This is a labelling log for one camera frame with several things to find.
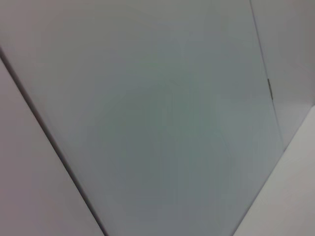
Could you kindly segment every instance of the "white wall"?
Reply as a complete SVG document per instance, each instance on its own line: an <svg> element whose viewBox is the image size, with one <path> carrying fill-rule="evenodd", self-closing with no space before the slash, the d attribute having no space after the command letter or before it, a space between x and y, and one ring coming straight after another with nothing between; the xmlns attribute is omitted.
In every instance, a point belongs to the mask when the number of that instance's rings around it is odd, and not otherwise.
<svg viewBox="0 0 315 236"><path fill-rule="evenodd" d="M315 102L315 1L252 0L284 145Z"/></svg>
<svg viewBox="0 0 315 236"><path fill-rule="evenodd" d="M5 0L0 42L110 236L229 236L282 154L247 0Z"/></svg>
<svg viewBox="0 0 315 236"><path fill-rule="evenodd" d="M0 114L0 235L103 235L1 60Z"/></svg>

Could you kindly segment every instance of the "white panel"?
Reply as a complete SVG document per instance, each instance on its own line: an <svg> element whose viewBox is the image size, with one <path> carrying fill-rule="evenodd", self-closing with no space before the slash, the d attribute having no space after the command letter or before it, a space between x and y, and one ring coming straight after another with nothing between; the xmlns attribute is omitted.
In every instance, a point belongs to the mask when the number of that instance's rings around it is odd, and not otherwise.
<svg viewBox="0 0 315 236"><path fill-rule="evenodd" d="M1 61L0 235L103 235Z"/></svg>
<svg viewBox="0 0 315 236"><path fill-rule="evenodd" d="M314 235L314 140L312 108L234 236Z"/></svg>
<svg viewBox="0 0 315 236"><path fill-rule="evenodd" d="M315 102L315 1L252 4L286 147Z"/></svg>
<svg viewBox="0 0 315 236"><path fill-rule="evenodd" d="M5 0L0 41L110 236L229 236L283 151L247 0Z"/></svg>

